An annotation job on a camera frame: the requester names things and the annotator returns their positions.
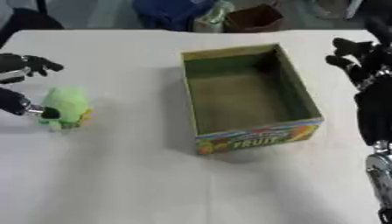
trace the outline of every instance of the robotic finger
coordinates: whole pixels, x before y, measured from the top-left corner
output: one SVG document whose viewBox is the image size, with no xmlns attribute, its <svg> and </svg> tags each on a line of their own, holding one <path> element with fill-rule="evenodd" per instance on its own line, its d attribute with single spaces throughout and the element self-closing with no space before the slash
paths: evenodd
<svg viewBox="0 0 392 224">
<path fill-rule="evenodd" d="M 62 65 L 37 56 L 0 54 L 0 84 L 24 81 L 25 76 L 31 77 L 35 73 L 47 76 L 48 70 L 58 72 L 62 69 L 64 69 Z M 3 87 L 0 87 L 0 109 L 15 116 L 36 115 L 45 119 L 60 118 L 57 109 L 32 104 L 23 94 Z"/>
</svg>

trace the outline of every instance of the floor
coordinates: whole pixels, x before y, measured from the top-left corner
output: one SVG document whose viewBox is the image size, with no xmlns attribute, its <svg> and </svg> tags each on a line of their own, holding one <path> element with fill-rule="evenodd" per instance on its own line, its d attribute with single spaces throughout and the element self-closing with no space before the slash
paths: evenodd
<svg viewBox="0 0 392 224">
<path fill-rule="evenodd" d="M 133 0 L 46 0 L 50 15 L 69 29 L 141 29 L 132 9 Z M 272 0 L 230 0 L 237 9 Z M 285 20 L 283 29 L 358 29 L 361 19 L 322 19 L 315 17 L 308 1 L 278 0 Z"/>
</svg>

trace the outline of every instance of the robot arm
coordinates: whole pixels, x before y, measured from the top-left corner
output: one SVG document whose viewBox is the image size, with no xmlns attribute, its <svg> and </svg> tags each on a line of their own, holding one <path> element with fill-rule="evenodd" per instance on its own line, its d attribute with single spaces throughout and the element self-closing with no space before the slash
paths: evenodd
<svg viewBox="0 0 392 224">
<path fill-rule="evenodd" d="M 392 224 L 392 33 L 381 21 L 372 19 L 366 28 L 379 44 L 336 38 L 330 65 L 341 68 L 357 87 L 354 97 L 360 133 L 374 153 L 367 158 L 367 175 L 380 201 L 383 224 Z M 354 56 L 359 63 L 346 56 Z"/>
<path fill-rule="evenodd" d="M 48 59 L 36 56 L 19 56 L 12 53 L 0 54 L 0 84 L 10 84 L 32 77 L 35 73 L 47 76 L 47 70 L 58 72 L 64 67 Z M 59 111 L 32 104 L 23 94 L 0 87 L 0 109 L 16 116 L 34 114 L 56 119 Z"/>
</svg>

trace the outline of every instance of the fruit box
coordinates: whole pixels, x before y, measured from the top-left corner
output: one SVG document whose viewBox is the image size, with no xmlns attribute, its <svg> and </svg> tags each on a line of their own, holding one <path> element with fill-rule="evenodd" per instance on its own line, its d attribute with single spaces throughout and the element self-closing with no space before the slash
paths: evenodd
<svg viewBox="0 0 392 224">
<path fill-rule="evenodd" d="M 323 122 L 280 45 L 182 57 L 199 154 L 305 140 Z"/>
</svg>

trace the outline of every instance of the white table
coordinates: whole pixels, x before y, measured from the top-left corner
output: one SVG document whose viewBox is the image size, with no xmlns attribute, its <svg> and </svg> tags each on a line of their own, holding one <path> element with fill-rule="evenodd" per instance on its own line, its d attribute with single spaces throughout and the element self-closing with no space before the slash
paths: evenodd
<svg viewBox="0 0 392 224">
<path fill-rule="evenodd" d="M 94 113 L 67 135 L 0 113 L 0 223 L 378 224 L 355 89 L 324 62 L 335 37 L 372 38 L 364 31 L 16 34 L 3 53 L 44 56 L 66 70 L 12 89 L 38 102 L 50 87 L 80 86 Z M 179 53 L 272 42 L 286 49 L 325 116 L 321 128 L 301 143 L 193 155 Z"/>
</svg>

